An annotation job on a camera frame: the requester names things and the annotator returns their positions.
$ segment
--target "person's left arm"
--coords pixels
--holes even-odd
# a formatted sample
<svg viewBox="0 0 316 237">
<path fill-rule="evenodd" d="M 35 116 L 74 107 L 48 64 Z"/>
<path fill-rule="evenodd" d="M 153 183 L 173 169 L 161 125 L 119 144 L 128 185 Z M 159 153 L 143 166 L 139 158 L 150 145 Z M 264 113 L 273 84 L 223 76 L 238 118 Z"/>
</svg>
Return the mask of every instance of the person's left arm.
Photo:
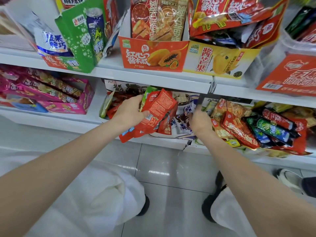
<svg viewBox="0 0 316 237">
<path fill-rule="evenodd" d="M 141 122 L 142 95 L 125 100 L 113 119 L 0 177 L 0 236 L 23 236 L 67 186 L 122 132 Z"/>
</svg>

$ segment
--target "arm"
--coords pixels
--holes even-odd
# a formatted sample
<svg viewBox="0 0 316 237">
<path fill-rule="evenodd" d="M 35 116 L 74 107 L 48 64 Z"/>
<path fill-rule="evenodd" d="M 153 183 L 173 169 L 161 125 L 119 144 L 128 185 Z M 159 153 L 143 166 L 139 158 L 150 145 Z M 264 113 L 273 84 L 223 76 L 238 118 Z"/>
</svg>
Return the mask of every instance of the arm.
<svg viewBox="0 0 316 237">
<path fill-rule="evenodd" d="M 148 115 L 138 111 L 141 99 L 125 100 L 110 121 L 0 177 L 0 236 L 25 235 L 110 141 Z"/>
<path fill-rule="evenodd" d="M 315 236 L 311 204 L 218 138 L 200 106 L 190 118 L 190 127 L 215 159 L 258 237 Z"/>
</svg>

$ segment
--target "hand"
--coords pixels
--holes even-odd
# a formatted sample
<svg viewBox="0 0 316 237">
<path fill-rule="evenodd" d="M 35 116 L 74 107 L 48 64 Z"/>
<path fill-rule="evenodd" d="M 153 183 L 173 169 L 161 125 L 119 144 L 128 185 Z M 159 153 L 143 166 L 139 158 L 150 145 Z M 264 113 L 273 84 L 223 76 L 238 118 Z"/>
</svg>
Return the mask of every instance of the hand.
<svg viewBox="0 0 316 237">
<path fill-rule="evenodd" d="M 211 118 L 207 112 L 202 111 L 201 109 L 202 106 L 197 105 L 194 114 L 189 114 L 190 128 L 197 137 L 199 137 L 202 133 L 214 133 Z"/>
<path fill-rule="evenodd" d="M 112 119 L 119 121 L 123 125 L 124 130 L 137 125 L 150 114 L 149 111 L 139 112 L 139 103 L 142 101 L 142 98 L 142 95 L 138 95 L 124 100 L 113 116 Z"/>
</svg>

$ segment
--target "forearm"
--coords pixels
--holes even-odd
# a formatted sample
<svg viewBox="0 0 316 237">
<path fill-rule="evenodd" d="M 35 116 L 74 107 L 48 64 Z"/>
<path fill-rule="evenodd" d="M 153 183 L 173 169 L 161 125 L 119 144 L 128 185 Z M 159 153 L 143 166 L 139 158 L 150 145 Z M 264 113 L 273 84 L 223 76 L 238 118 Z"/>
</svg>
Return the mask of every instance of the forearm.
<svg viewBox="0 0 316 237">
<path fill-rule="evenodd" d="M 0 236 L 24 235 L 121 132 L 120 123 L 113 119 L 2 176 Z"/>
<path fill-rule="evenodd" d="M 311 219 L 315 221 L 312 205 L 298 198 L 288 187 L 233 150 L 214 133 L 203 132 L 199 138 L 215 159 L 257 236 L 274 236 L 276 233 L 283 236 L 288 231 L 295 234 L 293 220 L 298 222 L 298 214 L 308 219 L 304 224 Z"/>
</svg>

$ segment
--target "shoe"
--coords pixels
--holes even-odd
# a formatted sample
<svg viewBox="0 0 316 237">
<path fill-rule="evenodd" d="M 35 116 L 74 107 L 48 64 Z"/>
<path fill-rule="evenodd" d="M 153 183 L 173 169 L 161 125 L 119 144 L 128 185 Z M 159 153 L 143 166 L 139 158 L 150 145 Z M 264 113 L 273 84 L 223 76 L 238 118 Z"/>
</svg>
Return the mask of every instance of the shoe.
<svg viewBox="0 0 316 237">
<path fill-rule="evenodd" d="M 136 216 L 143 216 L 144 214 L 146 214 L 146 212 L 148 211 L 148 208 L 149 208 L 149 204 L 150 204 L 149 198 L 147 195 L 145 195 L 145 204 L 144 204 L 142 210 L 140 211 L 140 213 Z"/>
<path fill-rule="evenodd" d="M 202 204 L 202 213 L 207 218 L 209 221 L 212 223 L 216 223 L 215 220 L 211 216 L 211 206 L 216 200 L 216 198 L 219 196 L 219 194 L 227 187 L 227 185 L 224 184 L 224 177 L 219 171 L 217 173 L 216 179 L 215 179 L 215 185 L 216 185 L 216 190 L 213 195 L 209 195 Z"/>
<path fill-rule="evenodd" d="M 273 175 L 295 193 L 306 195 L 302 188 L 303 178 L 298 174 L 287 169 L 278 169 L 273 173 Z"/>
</svg>

